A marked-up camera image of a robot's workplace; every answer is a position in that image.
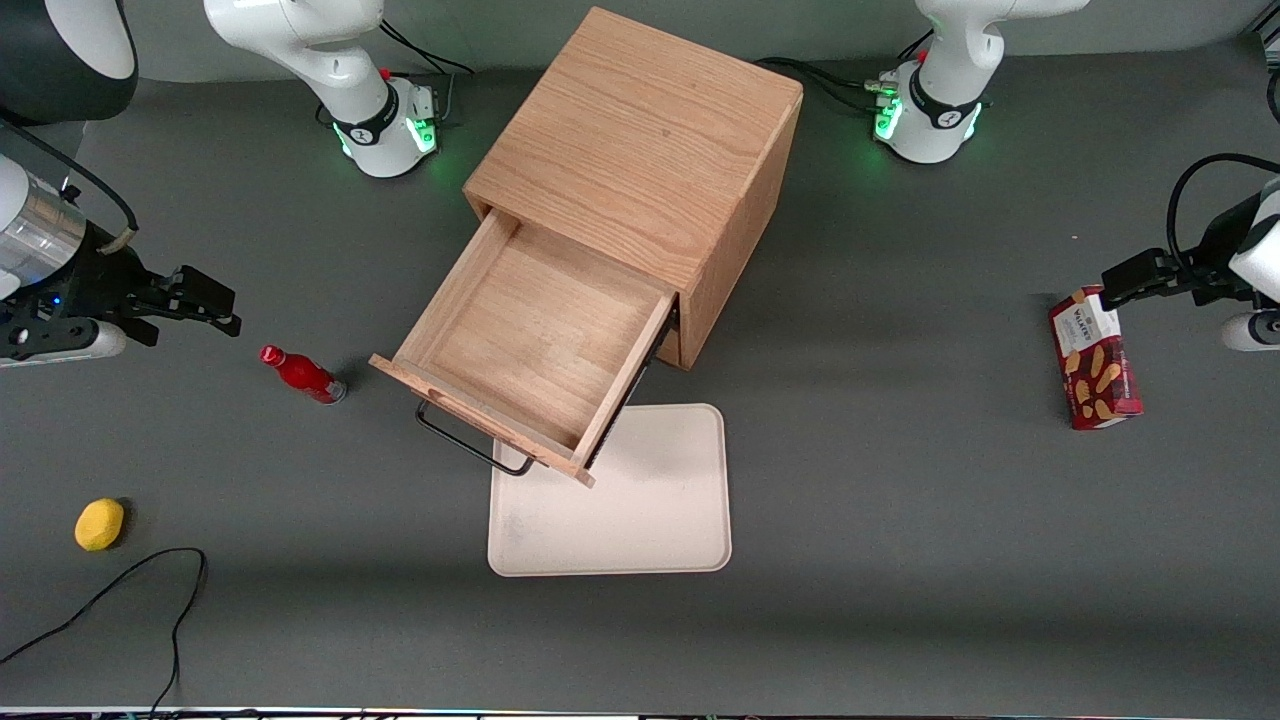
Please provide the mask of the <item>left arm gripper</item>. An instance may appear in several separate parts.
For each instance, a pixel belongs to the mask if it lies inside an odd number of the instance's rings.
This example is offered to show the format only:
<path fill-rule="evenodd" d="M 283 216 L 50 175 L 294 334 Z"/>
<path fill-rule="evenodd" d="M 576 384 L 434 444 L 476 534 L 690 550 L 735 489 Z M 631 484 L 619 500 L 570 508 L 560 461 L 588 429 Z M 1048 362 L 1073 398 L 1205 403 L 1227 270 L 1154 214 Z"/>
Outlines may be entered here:
<path fill-rule="evenodd" d="M 1190 293 L 1197 306 L 1217 300 L 1277 305 L 1277 182 L 1268 181 L 1245 200 L 1220 213 L 1206 227 L 1199 245 L 1180 250 L 1176 240 L 1178 209 L 1187 182 L 1172 190 L 1166 213 L 1166 241 L 1174 258 L 1170 293 Z M 1144 250 L 1102 273 L 1100 306 L 1119 310 L 1130 293 L 1167 287 L 1170 255 Z"/>

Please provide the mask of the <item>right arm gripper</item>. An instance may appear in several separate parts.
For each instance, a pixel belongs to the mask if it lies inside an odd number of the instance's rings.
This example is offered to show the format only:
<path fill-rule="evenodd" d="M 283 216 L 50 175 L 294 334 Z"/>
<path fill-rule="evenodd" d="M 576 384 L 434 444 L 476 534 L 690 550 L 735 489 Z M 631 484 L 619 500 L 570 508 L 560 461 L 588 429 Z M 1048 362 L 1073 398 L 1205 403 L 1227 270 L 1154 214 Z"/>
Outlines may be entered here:
<path fill-rule="evenodd" d="M 233 290 L 193 266 L 160 275 L 129 249 L 101 252 L 111 241 L 45 181 L 3 179 L 3 324 L 186 316 L 241 336 Z"/>

